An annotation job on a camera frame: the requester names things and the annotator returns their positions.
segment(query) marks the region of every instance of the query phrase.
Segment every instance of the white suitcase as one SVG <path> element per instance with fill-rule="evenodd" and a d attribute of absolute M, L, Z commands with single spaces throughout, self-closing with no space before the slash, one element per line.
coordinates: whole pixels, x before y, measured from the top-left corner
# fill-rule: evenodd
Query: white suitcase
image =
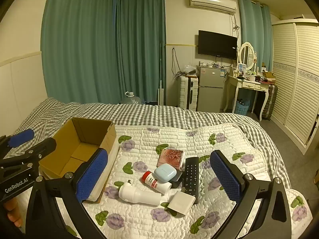
<path fill-rule="evenodd" d="M 197 76 L 180 76 L 178 78 L 178 89 L 178 107 L 196 111 L 198 93 Z"/>

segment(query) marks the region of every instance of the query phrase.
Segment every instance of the air conditioner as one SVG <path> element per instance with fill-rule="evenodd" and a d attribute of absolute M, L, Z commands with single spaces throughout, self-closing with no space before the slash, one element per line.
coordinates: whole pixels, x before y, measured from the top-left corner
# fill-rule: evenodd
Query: air conditioner
<path fill-rule="evenodd" d="M 216 10 L 234 15 L 237 3 L 231 0 L 189 0 L 190 7 Z"/>

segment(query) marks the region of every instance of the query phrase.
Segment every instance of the oval mirror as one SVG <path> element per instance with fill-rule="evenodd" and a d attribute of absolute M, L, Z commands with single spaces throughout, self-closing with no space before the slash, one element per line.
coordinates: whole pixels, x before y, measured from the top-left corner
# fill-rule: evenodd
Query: oval mirror
<path fill-rule="evenodd" d="M 242 44 L 239 50 L 239 63 L 246 65 L 246 70 L 250 70 L 254 66 L 255 51 L 249 42 Z"/>

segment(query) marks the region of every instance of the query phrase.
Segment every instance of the television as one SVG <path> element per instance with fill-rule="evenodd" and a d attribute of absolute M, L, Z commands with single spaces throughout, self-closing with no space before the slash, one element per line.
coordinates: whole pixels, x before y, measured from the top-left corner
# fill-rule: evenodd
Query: television
<path fill-rule="evenodd" d="M 199 30 L 198 54 L 237 59 L 237 38 L 220 33 Z"/>

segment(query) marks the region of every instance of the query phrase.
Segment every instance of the wall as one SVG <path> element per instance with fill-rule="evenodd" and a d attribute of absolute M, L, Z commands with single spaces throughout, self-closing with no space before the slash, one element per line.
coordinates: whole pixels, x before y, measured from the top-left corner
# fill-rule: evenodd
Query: wall
<path fill-rule="evenodd" d="M 238 9 L 235 14 L 236 22 L 238 26 L 241 26 L 238 4 L 237 8 Z M 198 30 L 206 30 L 234 36 L 236 36 L 236 33 L 232 32 L 232 20 L 229 14 L 205 9 L 190 8 L 189 0 L 165 0 L 165 10 L 166 43 L 190 45 L 166 46 L 166 104 L 169 106 L 176 106 L 178 89 L 177 81 L 174 79 L 172 73 L 172 48 L 174 47 L 176 50 L 180 67 L 188 64 L 196 66 L 199 61 L 215 62 L 215 57 L 199 55 L 197 53 L 197 47 L 195 45 L 197 45 Z M 239 47 L 241 46 L 241 30 L 239 30 L 237 45 Z M 217 62 L 221 64 L 221 59 L 217 58 Z M 230 60 L 223 59 L 223 65 L 229 66 Z"/>
<path fill-rule="evenodd" d="M 271 18 L 272 24 L 280 20 L 278 17 L 276 17 L 273 14 L 270 14 L 270 18 Z"/>
<path fill-rule="evenodd" d="M 40 51 L 46 0 L 15 0 L 0 22 L 0 63 Z"/>
<path fill-rule="evenodd" d="M 47 98 L 40 51 L 46 0 L 15 0 L 0 22 L 0 136 Z"/>
<path fill-rule="evenodd" d="M 11 135 L 47 98 L 41 52 L 0 67 L 0 136 Z"/>
<path fill-rule="evenodd" d="M 305 19 L 315 19 L 313 14 L 295 14 L 295 15 L 285 15 L 281 17 L 281 20 L 293 20 L 294 18 L 303 16 Z"/>

